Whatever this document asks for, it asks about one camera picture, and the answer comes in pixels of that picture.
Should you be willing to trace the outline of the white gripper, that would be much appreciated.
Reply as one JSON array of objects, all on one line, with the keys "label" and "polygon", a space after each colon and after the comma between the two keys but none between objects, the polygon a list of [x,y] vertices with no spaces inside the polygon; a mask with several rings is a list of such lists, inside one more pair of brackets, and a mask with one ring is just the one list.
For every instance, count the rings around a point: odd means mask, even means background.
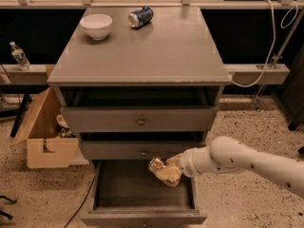
[{"label": "white gripper", "polygon": [[165,184],[178,184],[181,180],[181,174],[188,178],[194,178],[201,174],[199,165],[197,164],[198,158],[201,156],[201,151],[198,148],[191,148],[183,153],[179,153],[166,160],[168,165],[159,170],[156,174],[157,178]]}]

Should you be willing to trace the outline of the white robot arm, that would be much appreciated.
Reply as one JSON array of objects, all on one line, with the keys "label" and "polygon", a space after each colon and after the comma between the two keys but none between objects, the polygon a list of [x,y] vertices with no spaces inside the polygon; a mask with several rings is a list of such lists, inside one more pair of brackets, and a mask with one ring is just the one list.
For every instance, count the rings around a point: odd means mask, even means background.
[{"label": "white robot arm", "polygon": [[304,162],[257,151],[230,138],[217,137],[205,147],[190,148],[177,156],[163,160],[155,157],[150,171],[162,182],[175,187],[184,175],[188,178],[204,173],[255,172],[282,188],[304,197]]}]

